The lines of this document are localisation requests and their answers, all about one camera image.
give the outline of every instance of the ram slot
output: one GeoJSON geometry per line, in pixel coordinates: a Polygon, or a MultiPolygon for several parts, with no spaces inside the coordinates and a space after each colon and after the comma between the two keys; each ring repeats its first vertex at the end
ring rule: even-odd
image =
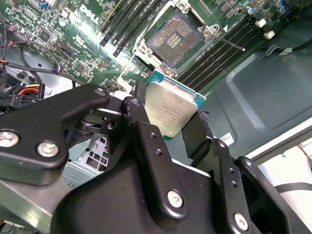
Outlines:
{"type": "MultiPolygon", "coordinates": [[[[249,17],[245,17],[238,25],[233,28],[230,32],[228,32],[225,35],[225,39],[229,40],[233,37],[233,35],[237,35],[237,33],[240,31],[241,27],[246,24],[246,22],[249,20],[249,17]]],[[[206,52],[195,64],[193,64],[192,67],[190,67],[187,71],[182,73],[180,76],[177,77],[177,80],[181,83],[185,82],[188,77],[191,76],[193,72],[195,72],[200,66],[203,66],[203,64],[208,60],[211,59],[212,55],[219,50],[222,46],[225,46],[225,43],[222,41],[217,42],[208,52],[206,52]]]]}
{"type": "Polygon", "coordinates": [[[122,10],[118,11],[120,14],[118,16],[115,16],[114,18],[116,20],[113,20],[111,23],[109,23],[103,33],[105,35],[104,39],[100,42],[101,46],[105,46],[108,41],[113,38],[115,31],[125,23],[125,20],[132,15],[133,9],[136,7],[136,5],[140,2],[140,0],[132,0],[131,2],[127,1],[127,4],[123,7],[122,10]]]}
{"type": "Polygon", "coordinates": [[[156,11],[156,9],[158,8],[158,5],[160,4],[162,0],[155,0],[153,2],[153,4],[151,5],[151,7],[149,7],[149,10],[145,11],[144,14],[142,15],[142,17],[140,17],[139,21],[137,21],[134,25],[133,25],[133,29],[128,32],[128,34],[124,33],[124,35],[122,35],[121,39],[118,41],[119,47],[117,48],[117,50],[114,52],[114,56],[116,57],[117,55],[119,55],[119,53],[121,51],[124,50],[124,48],[128,45],[128,43],[130,42],[130,40],[132,39],[132,37],[136,34],[137,30],[139,29],[139,27],[142,26],[142,24],[148,19],[148,17],[156,11]]]}
{"type": "Polygon", "coordinates": [[[102,26],[100,27],[99,32],[105,31],[105,29],[107,28],[106,25],[111,21],[112,17],[113,17],[114,15],[116,15],[120,9],[122,9],[122,7],[121,7],[121,5],[122,5],[121,3],[122,3],[122,2],[123,2],[123,1],[120,0],[120,1],[116,4],[116,6],[115,6],[114,9],[112,10],[112,12],[109,14],[109,16],[107,17],[107,19],[104,21],[104,23],[103,23],[102,26]]]}
{"type": "MultiPolygon", "coordinates": [[[[240,31],[237,31],[229,39],[234,44],[237,44],[239,46],[244,47],[244,45],[240,43],[240,40],[242,40],[245,37],[248,38],[248,34],[252,34],[252,33],[253,33],[253,28],[246,25],[245,27],[241,27],[240,31]]],[[[203,71],[208,70],[214,63],[216,63],[220,59],[222,59],[223,56],[226,56],[230,51],[233,52],[233,51],[237,50],[236,48],[233,48],[231,45],[226,44],[224,42],[221,42],[221,44],[219,45],[219,48],[220,49],[218,49],[215,53],[212,53],[212,54],[210,53],[209,57],[207,57],[202,62],[202,64],[200,64],[199,67],[190,74],[190,76],[196,77],[196,78],[200,77],[203,71]]],[[[193,83],[192,81],[194,81],[194,79],[187,78],[184,81],[184,84],[185,85],[191,85],[193,83]]]]}
{"type": "Polygon", "coordinates": [[[130,24],[133,23],[133,21],[138,17],[138,15],[140,16],[143,12],[144,12],[144,8],[148,5],[148,1],[146,0],[142,0],[140,2],[140,5],[137,6],[136,9],[134,9],[134,11],[132,12],[132,14],[125,19],[126,23],[123,24],[119,29],[117,34],[114,36],[114,44],[116,44],[118,42],[118,40],[120,39],[120,37],[124,34],[124,31],[126,31],[128,29],[128,27],[130,26],[130,24]]]}
{"type": "MultiPolygon", "coordinates": [[[[249,40],[247,44],[244,45],[246,49],[250,49],[253,45],[255,45],[259,41],[259,38],[254,38],[249,40]]],[[[228,57],[224,58],[221,63],[219,63],[215,70],[206,71],[201,74],[201,79],[198,79],[196,83],[193,83],[191,86],[195,90],[200,90],[205,85],[209,83],[212,79],[218,76],[225,68],[229,67],[233,62],[235,62],[239,57],[243,55],[244,52],[236,50],[232,52],[228,57]]]]}

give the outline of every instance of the gray plastic panel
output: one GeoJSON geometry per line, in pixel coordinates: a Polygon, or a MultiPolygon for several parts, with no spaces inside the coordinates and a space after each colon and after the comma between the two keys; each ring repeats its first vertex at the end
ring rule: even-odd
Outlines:
{"type": "MultiPolygon", "coordinates": [[[[312,24],[291,23],[272,44],[295,47],[312,38],[312,24]]],[[[231,155],[246,155],[312,117],[312,46],[286,56],[256,52],[206,94],[215,137],[231,133],[231,155]]]]}

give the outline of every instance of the yellow wire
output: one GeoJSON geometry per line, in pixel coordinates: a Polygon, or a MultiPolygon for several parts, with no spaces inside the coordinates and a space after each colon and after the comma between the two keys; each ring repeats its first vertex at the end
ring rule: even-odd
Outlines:
{"type": "Polygon", "coordinates": [[[37,87],[40,86],[39,84],[31,84],[31,85],[27,85],[25,88],[29,88],[29,87],[37,87]]]}

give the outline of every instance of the red wire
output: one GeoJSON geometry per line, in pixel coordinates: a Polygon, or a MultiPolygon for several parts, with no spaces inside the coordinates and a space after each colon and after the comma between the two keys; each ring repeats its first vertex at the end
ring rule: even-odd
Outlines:
{"type": "Polygon", "coordinates": [[[35,88],[26,88],[26,89],[23,89],[19,92],[19,95],[22,95],[23,93],[27,92],[27,91],[36,91],[36,92],[39,92],[39,89],[35,89],[35,88]]]}

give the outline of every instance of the sticker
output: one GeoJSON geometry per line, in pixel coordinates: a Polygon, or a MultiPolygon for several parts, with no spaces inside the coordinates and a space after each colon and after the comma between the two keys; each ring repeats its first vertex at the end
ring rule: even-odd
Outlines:
{"type": "Polygon", "coordinates": [[[220,138],[227,146],[230,146],[234,143],[234,139],[231,133],[225,134],[223,137],[220,138]]]}

